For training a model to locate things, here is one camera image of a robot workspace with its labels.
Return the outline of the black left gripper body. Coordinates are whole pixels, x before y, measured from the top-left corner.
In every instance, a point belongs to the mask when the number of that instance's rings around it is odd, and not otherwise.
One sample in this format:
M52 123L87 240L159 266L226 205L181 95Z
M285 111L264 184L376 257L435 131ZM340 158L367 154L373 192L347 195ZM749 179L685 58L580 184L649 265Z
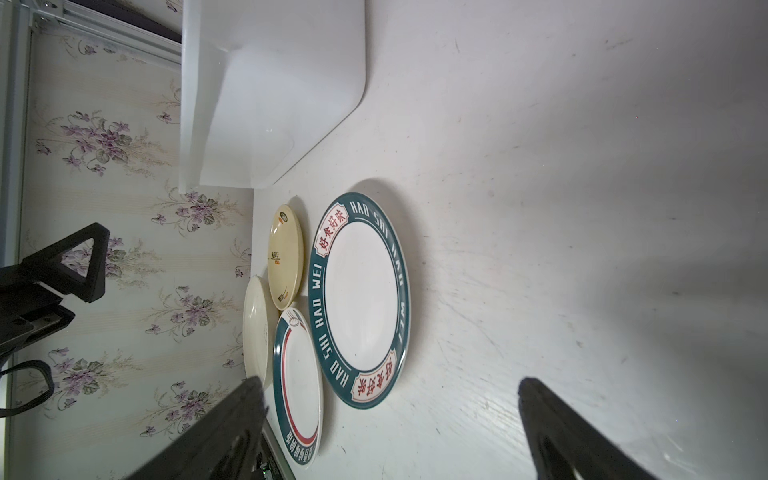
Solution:
M75 314L63 298L20 265L1 269L1 359L70 325Z

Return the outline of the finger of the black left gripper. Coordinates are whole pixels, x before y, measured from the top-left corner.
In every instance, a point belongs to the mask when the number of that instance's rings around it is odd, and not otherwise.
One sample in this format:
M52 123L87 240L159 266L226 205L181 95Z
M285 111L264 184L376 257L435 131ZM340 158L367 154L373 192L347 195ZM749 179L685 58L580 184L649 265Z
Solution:
M32 280L93 303L105 294L110 231L92 223L21 262Z

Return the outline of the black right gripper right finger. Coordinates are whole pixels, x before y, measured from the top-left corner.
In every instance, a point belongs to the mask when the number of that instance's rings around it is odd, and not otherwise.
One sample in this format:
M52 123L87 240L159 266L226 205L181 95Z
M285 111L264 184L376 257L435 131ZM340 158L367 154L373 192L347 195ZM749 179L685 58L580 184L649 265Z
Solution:
M653 477L539 379L520 382L518 409L539 479Z

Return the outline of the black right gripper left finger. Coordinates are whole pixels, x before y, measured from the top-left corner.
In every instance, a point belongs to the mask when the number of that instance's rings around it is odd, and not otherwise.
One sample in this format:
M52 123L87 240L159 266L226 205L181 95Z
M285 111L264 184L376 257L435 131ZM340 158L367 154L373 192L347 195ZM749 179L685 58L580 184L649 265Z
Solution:
M267 416L262 381L245 379L131 479L249 479Z

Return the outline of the green rim lettered plate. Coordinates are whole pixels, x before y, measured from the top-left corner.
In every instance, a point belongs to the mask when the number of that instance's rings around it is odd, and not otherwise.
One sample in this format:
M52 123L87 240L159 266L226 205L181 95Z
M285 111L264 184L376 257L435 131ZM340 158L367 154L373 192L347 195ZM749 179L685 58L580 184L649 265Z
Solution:
M410 281L396 231L373 199L344 193L321 216L308 267L321 370L346 405L372 409L395 386L410 338Z

